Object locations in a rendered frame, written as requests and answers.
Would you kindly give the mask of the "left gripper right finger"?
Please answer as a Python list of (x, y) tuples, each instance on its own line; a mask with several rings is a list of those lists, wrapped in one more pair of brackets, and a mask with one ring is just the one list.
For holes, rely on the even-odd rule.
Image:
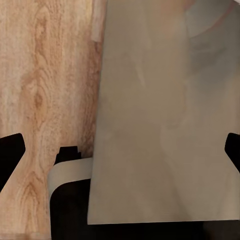
[(224, 150), (240, 172), (240, 135), (229, 133), (225, 142)]

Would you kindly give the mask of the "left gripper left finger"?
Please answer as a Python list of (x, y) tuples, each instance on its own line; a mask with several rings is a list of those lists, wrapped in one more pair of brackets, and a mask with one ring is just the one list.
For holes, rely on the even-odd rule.
[(25, 142), (21, 133), (0, 138), (0, 192), (25, 152)]

